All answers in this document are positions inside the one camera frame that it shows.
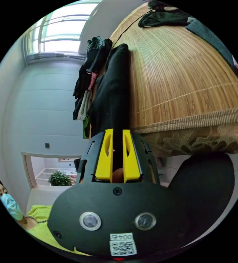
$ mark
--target qr code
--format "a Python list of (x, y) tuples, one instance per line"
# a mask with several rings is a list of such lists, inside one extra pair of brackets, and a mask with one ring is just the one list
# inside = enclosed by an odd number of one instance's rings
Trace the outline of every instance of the qr code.
[(112, 256), (135, 255), (137, 253), (133, 240), (129, 241), (110, 241), (110, 250)]

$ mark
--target black pants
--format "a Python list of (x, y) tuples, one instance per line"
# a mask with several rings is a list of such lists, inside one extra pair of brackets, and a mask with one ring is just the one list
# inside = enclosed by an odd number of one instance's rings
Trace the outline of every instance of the black pants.
[(184, 202), (190, 220), (185, 246), (205, 233), (228, 205), (235, 184), (234, 168), (225, 153), (193, 155), (185, 160), (168, 189)]

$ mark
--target bamboo mat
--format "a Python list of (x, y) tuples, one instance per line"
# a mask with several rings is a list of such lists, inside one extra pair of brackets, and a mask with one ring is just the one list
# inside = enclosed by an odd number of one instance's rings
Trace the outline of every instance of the bamboo mat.
[(238, 123), (238, 77), (221, 55), (185, 27), (139, 28), (147, 11), (146, 3), (134, 10), (110, 38), (114, 47), (126, 43), (131, 52), (131, 130)]

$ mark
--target bed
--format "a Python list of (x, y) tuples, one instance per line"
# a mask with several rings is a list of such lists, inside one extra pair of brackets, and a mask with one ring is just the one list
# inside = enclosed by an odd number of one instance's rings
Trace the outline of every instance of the bed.
[(147, 3), (135, 9), (110, 37), (131, 52), (131, 131), (157, 157), (238, 153), (238, 77), (185, 27), (139, 28), (147, 11)]

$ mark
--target window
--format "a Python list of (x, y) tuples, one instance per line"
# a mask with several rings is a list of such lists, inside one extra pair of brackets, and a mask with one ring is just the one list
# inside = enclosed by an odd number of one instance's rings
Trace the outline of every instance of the window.
[(40, 19), (24, 35), (24, 56), (44, 52), (77, 54), (86, 22), (101, 1), (80, 0)]

